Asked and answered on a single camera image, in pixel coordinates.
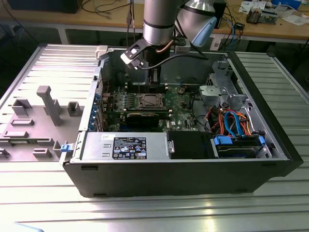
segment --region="power supply label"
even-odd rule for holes
[[[147,159],[146,138],[114,138],[112,158],[115,160]]]

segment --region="sticker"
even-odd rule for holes
[[[147,159],[146,138],[114,137],[112,158],[115,160]]]
[[[115,134],[102,134],[101,140],[113,140],[115,136]]]

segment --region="motherboard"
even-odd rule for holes
[[[117,87],[103,94],[105,131],[196,131],[192,97],[181,86],[169,87],[165,93],[132,93]]]

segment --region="circuit board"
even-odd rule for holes
[[[158,115],[160,120],[157,127],[134,128],[136,132],[196,131],[197,127],[192,121],[190,93],[179,94],[179,89],[180,87],[170,87],[162,94],[139,94],[116,88],[112,92],[112,108],[105,111],[108,131],[130,131],[131,128],[123,119],[130,113],[140,114],[139,108],[147,110],[147,114]]]

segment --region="computer tower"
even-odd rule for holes
[[[220,27],[221,21],[222,21],[222,17],[224,14],[224,10],[226,7],[226,2],[225,0],[215,0],[213,3],[213,7],[216,11],[215,16],[217,18],[217,23],[216,26],[214,28],[218,29]]]
[[[13,10],[52,11],[75,14],[83,0],[8,0]]]

